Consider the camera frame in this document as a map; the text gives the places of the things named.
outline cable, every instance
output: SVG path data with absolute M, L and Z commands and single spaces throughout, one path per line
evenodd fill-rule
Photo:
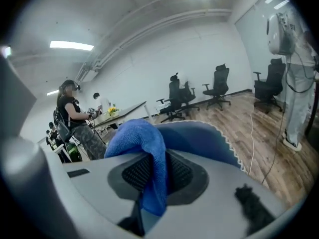
M 303 61 L 302 61 L 302 59 L 301 59 L 300 55 L 298 54 L 298 52 L 297 52 L 297 51 L 295 51 L 295 53 L 298 55 L 299 60 L 300 60 L 300 62 L 301 62 L 301 64 L 302 64 L 302 66 L 303 66 L 305 77 L 306 77 L 307 79 L 309 79 L 309 80 L 315 80 L 316 75 L 314 75 L 314 76 L 313 76 L 313 77 L 311 77 L 311 78 L 308 78 L 308 77 L 307 77 L 307 75 L 306 75 L 306 70 L 305 70 L 305 66 L 304 66 L 304 64 L 303 64 Z
M 251 158 L 251 163 L 250 163 L 250 168 L 249 168 L 249 173 L 248 173 L 248 175 L 250 175 L 251 167 L 252 167 L 252 165 L 253 165 L 253 160 L 254 160 L 254 156 L 255 156 L 255 144 L 254 144 L 254 138 L 253 138 L 253 118 L 252 118 L 251 114 L 250 114 L 250 121 L 251 121 L 251 133 L 250 133 L 250 137 L 251 137 L 251 140 L 252 140 L 252 142 L 253 142 L 253 156 L 252 156 L 252 158 Z
M 288 87 L 294 91 L 295 93 L 299 93 L 299 94 L 302 94 L 302 93 L 305 93 L 307 92 L 308 90 L 310 90 L 312 87 L 313 87 L 313 84 L 315 82 L 315 77 L 316 77 L 316 74 L 314 75 L 314 77 L 312 78 L 313 82 L 311 82 L 309 88 L 307 88 L 306 90 L 303 90 L 303 91 L 297 91 L 295 90 L 295 88 L 293 86 L 291 86 L 289 83 L 288 83 L 288 80 L 287 80 L 287 75 L 288 75 L 288 72 L 290 70 L 290 64 L 291 64 L 291 55 L 290 55 L 290 61 L 289 63 L 286 61 L 286 63 L 288 64 L 288 68 L 287 68 L 287 72 L 286 72 L 286 84 L 288 85 Z
M 288 68 L 287 68 L 286 80 L 287 80 L 287 74 L 288 74 L 289 69 L 290 69 L 290 64 L 288 65 Z M 286 87 L 286 89 L 285 89 L 285 101 L 284 101 L 284 105 L 285 105 L 285 106 L 286 106 L 286 98 L 287 98 L 287 87 Z M 268 174 L 270 173 L 270 171 L 271 171 L 271 169 L 273 168 L 274 163 L 275 163 L 276 155 L 277 155 L 277 152 L 278 152 L 278 138 L 279 138 L 279 136 L 280 136 L 281 128 L 282 128 L 282 126 L 283 126 L 285 111 L 286 111 L 286 107 L 285 107 L 285 109 L 283 110 L 283 114 L 282 114 L 281 122 L 280 122 L 280 127 L 279 127 L 279 132 L 278 132 L 278 135 L 277 135 L 277 137 L 276 137 L 276 148 L 275 148 L 274 159 L 273 159 L 273 162 L 272 162 L 272 164 L 271 164 L 271 166 L 270 166 L 268 172 L 265 174 L 265 177 L 264 177 L 264 179 L 263 179 L 263 181 L 262 181 L 261 184 L 264 184 L 265 179 L 267 178 Z

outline wooden floor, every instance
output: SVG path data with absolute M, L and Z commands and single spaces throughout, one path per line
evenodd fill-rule
M 255 155 L 250 176 L 262 182 L 273 162 L 276 152 L 276 137 L 279 133 L 282 113 L 272 108 L 268 114 L 261 108 L 254 108 L 256 101 L 253 94 L 243 93 L 226 97 L 231 106 L 224 104 L 221 111 L 214 105 L 206 110 L 207 104 L 199 105 L 201 110 L 192 109 L 187 120 L 208 122 L 228 137 L 238 156 L 249 171 L 253 144 L 250 137 L 251 118 L 253 121 L 253 139 Z M 155 123 L 160 123 L 166 115 L 155 117 Z M 286 126 L 284 118 L 282 132 Z M 303 137 L 303 149 L 294 152 L 282 144 L 281 135 L 278 138 L 277 155 L 274 166 L 268 174 L 264 185 L 287 203 L 287 207 L 297 203 L 311 190 L 319 173 L 319 154 Z

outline black office chair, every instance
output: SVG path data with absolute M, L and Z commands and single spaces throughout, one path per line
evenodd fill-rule
M 185 106 L 180 109 L 180 112 L 185 111 L 186 116 L 189 116 L 190 109 L 196 108 L 198 111 L 200 110 L 200 108 L 198 106 L 189 104 L 190 101 L 192 101 L 196 98 L 194 89 L 195 88 L 191 88 L 191 90 L 193 92 L 193 94 L 192 94 L 190 89 L 189 89 L 188 82 L 185 83 L 184 89 L 179 89 L 181 102 L 183 104 L 185 104 Z
M 278 105 L 275 96 L 279 95 L 283 90 L 282 77 L 285 73 L 286 64 L 284 64 L 281 58 L 272 59 L 268 66 L 268 76 L 266 80 L 259 78 L 260 72 L 254 72 L 257 74 L 257 81 L 255 81 L 255 97 L 260 101 L 254 103 L 254 106 L 259 104 L 274 105 L 282 112 L 283 109 Z
M 231 105 L 230 101 L 225 100 L 222 96 L 226 94 L 228 91 L 227 86 L 227 78 L 229 74 L 229 68 L 226 68 L 225 64 L 217 66 L 216 71 L 214 72 L 214 88 L 210 90 L 208 88 L 209 84 L 202 84 L 206 86 L 205 91 L 203 91 L 204 95 L 213 96 L 212 99 L 208 100 L 207 110 L 208 107 L 214 104 L 218 104 L 220 109 L 223 110 L 222 103 L 228 103 Z
M 161 114 L 166 114 L 167 118 L 162 120 L 161 123 L 164 121 L 173 121 L 173 119 L 182 119 L 185 120 L 185 117 L 182 116 L 179 109 L 181 108 L 181 100 L 180 100 L 180 92 L 179 92 L 179 80 L 176 75 L 173 75 L 170 78 L 170 84 L 169 84 L 169 99 L 164 100 L 165 98 L 156 100 L 156 102 L 161 102 L 164 104 L 164 102 L 170 101 L 170 106 L 163 108 L 160 110 Z

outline baseboard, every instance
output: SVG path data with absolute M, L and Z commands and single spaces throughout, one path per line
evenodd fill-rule
M 226 97 L 226 96 L 233 96 L 233 95 L 240 94 L 240 93 L 245 93 L 245 92 L 250 92 L 250 93 L 252 93 L 253 90 L 251 90 L 251 89 L 245 89 L 245 90 L 233 92 L 233 93 L 230 93 L 230 94 L 226 94 L 226 95 L 223 95 L 223 96 L 224 96 L 224 97 Z M 195 106 L 196 106 L 196 105 L 200 105 L 200 104 L 206 103 L 206 102 L 208 102 L 208 101 L 210 101 L 210 100 L 212 100 L 212 98 L 211 98 L 211 99 L 204 100 L 204 101 L 200 101 L 200 102 L 197 102 L 197 103 L 193 103 L 193 104 L 191 104 L 191 105 L 195 105 Z

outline white cord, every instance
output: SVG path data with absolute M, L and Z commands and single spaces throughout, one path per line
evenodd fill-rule
M 251 133 L 250 133 L 250 137 L 251 137 L 251 140 L 252 140 L 252 142 L 253 142 L 253 156 L 252 156 L 252 158 L 251 158 L 251 163 L 250 163 L 250 168 L 249 168 L 249 173 L 248 173 L 248 175 L 250 175 L 250 171 L 251 171 L 251 167 L 252 167 L 252 165 L 253 165 L 253 161 L 254 161 L 254 155 L 255 155 L 255 144 L 254 144 L 254 138 L 253 138 L 253 118 L 251 117 L 251 114 L 250 114 L 250 121 L 251 121 Z

